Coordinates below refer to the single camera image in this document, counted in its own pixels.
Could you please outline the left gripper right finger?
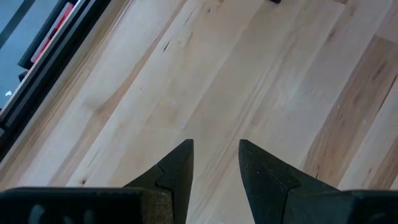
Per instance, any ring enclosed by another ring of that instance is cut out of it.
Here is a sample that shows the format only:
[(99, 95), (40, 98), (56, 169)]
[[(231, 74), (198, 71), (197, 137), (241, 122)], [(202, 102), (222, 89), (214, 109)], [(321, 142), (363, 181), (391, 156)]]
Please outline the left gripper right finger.
[(398, 224), (397, 190), (338, 190), (247, 139), (238, 159), (255, 224)]

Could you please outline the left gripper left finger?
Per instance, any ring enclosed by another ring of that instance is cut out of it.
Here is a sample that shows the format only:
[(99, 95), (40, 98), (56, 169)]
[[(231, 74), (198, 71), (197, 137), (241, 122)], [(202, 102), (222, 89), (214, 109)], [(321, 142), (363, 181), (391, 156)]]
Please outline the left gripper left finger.
[(186, 139), (122, 187), (18, 187), (0, 192), (0, 224), (185, 224), (193, 180)]

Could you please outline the black and red toolbox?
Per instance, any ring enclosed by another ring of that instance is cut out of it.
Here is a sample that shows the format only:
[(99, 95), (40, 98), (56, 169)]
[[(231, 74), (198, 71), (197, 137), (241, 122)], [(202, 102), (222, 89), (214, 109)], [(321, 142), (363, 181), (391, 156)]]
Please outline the black and red toolbox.
[(18, 62), (18, 66), (30, 70), (33, 64), (39, 59), (53, 39), (56, 32), (65, 23), (68, 15), (77, 4), (78, 0), (58, 0), (55, 7), (47, 17), (43, 26), (28, 46), (25, 53)]

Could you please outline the black aluminium rig frame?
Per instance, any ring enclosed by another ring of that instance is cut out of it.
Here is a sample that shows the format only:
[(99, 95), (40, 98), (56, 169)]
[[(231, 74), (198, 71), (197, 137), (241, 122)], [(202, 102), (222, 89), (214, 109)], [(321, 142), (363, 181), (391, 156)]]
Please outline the black aluminium rig frame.
[[(57, 14), (66, 3), (73, 4), (72, 10), (53, 33), (40, 57), (35, 62), (30, 61), (40, 40), (50, 30), (50, 23), (57, 19)], [(58, 1), (45, 25), (20, 59), (19, 65), (28, 69), (27, 74), (0, 111), (0, 162), (110, 3), (111, 0)]]

